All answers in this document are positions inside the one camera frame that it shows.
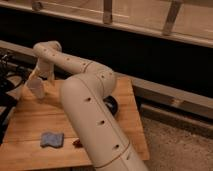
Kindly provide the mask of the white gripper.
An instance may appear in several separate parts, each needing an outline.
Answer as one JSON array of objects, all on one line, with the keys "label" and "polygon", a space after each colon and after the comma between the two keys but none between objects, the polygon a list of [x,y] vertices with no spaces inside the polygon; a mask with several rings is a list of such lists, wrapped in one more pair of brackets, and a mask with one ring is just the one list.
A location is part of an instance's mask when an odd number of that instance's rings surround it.
[{"label": "white gripper", "polygon": [[39,58],[35,70],[29,75],[27,81],[31,81],[39,76],[48,78],[51,85],[55,85],[54,64]]}]

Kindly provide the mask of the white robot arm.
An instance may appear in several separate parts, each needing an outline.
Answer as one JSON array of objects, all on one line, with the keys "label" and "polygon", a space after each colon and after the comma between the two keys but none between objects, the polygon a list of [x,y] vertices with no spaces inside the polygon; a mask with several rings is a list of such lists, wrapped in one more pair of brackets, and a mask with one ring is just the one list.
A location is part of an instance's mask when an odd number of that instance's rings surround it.
[{"label": "white robot arm", "polygon": [[37,64],[31,76],[53,78],[54,66],[69,72],[60,89],[63,110],[96,171],[148,171],[104,103],[116,87],[106,65],[65,54],[57,41],[34,45]]}]

